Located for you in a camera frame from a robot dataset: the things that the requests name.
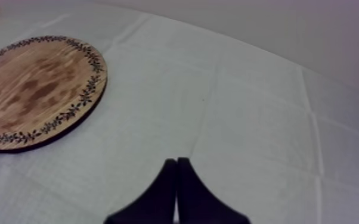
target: table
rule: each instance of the table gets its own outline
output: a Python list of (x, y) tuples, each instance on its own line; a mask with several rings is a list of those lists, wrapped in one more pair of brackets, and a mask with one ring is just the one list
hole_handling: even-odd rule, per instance
[(59, 141), (0, 154), (0, 224), (102, 223), (164, 159), (190, 157), (252, 223), (359, 222), (359, 94), (208, 30), (89, 1), (0, 1), (0, 48), (64, 35), (95, 46), (109, 81)]

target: wooden plate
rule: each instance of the wooden plate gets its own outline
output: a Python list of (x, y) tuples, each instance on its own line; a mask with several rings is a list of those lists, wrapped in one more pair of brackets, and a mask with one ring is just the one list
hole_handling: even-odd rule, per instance
[(101, 97), (107, 69), (91, 45), (65, 36), (0, 50), (0, 152), (39, 145), (73, 126)]

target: painted floral rim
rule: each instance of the painted floral rim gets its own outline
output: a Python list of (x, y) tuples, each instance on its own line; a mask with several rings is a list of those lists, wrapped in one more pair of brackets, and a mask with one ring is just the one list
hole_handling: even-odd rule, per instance
[(91, 98), (92, 95), (95, 93), (96, 85), (101, 80), (100, 73), (104, 71), (105, 68), (101, 65), (99, 56), (92, 52), (92, 48), (83, 44), (82, 42), (78, 42), (75, 39), (71, 39), (65, 36), (41, 36), (36, 38), (30, 38), (23, 41), (19, 41), (17, 43), (13, 43), (5, 48), (0, 49), (0, 57), (10, 50), (21, 48), (32, 43), (55, 41), (65, 42), (75, 50), (82, 51), (85, 54), (85, 57), (88, 59), (88, 64), (92, 67), (92, 71), (95, 73), (95, 75), (90, 76), (90, 78), (87, 80), (88, 83), (86, 85), (86, 88), (83, 89), (82, 93), (79, 95), (80, 100), (77, 104), (71, 104), (70, 108), (68, 108), (65, 112), (60, 113), (51, 122), (46, 122), (40, 129), (34, 129), (33, 131), (28, 133), (16, 132), (0, 134), (0, 144), (15, 142), (25, 145), (30, 142), (33, 142), (37, 137), (50, 133), (63, 122), (67, 122), (73, 117), (75, 117), (76, 113), (80, 111), (82, 107), (86, 106), (87, 103), (92, 102)]

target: wooden trivet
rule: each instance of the wooden trivet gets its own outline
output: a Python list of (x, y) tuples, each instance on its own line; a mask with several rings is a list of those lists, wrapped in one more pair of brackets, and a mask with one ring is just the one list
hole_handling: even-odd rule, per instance
[(0, 50), (0, 152), (39, 145), (98, 101), (107, 68), (91, 45), (42, 36)]

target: white wall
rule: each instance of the white wall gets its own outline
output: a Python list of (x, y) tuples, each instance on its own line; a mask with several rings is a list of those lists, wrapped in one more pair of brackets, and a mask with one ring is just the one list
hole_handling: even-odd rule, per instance
[(359, 1), (94, 1), (146, 11), (223, 33), (359, 90)]

